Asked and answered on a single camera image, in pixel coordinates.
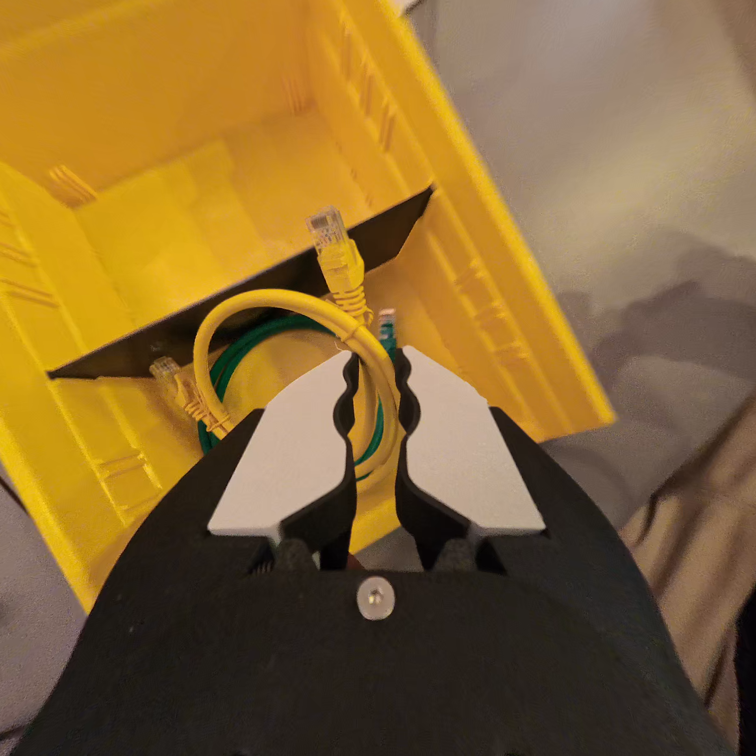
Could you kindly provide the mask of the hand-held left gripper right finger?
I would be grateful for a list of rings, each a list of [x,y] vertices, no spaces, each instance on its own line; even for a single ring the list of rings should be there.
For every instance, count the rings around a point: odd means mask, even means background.
[[[404,430],[395,509],[422,567],[432,570],[452,541],[468,543],[475,558],[493,537],[544,534],[487,400],[413,346],[397,351],[395,379]]]

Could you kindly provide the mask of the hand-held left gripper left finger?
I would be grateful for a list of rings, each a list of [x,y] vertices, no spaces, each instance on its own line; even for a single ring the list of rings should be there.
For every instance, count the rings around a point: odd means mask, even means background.
[[[262,411],[208,529],[215,536],[300,540],[322,569],[348,564],[356,514],[354,395],[360,361],[338,352],[282,389]]]

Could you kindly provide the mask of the yellow plastic bin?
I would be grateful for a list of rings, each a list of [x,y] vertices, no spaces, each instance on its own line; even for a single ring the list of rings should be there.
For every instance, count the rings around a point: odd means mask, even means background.
[[[391,2],[2,2],[2,462],[89,612],[202,454],[152,376],[47,371],[433,187],[366,272],[398,340],[534,440],[615,419]]]

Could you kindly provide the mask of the black bin divider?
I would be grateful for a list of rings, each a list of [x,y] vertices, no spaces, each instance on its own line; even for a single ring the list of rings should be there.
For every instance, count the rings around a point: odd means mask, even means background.
[[[366,272],[394,259],[430,202],[433,187],[370,217],[348,230],[364,260]],[[287,289],[312,296],[327,292],[314,247],[263,270],[250,278],[194,298],[157,321],[132,330],[80,358],[47,371],[52,380],[96,380],[100,377],[141,378],[161,357],[184,367],[192,362],[196,332],[204,318],[225,299],[258,289]]]

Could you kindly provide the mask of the person's beige trousers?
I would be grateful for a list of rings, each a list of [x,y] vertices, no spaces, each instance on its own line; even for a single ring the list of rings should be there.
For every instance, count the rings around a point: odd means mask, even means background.
[[[736,645],[755,583],[755,398],[621,529],[716,728],[741,745]]]

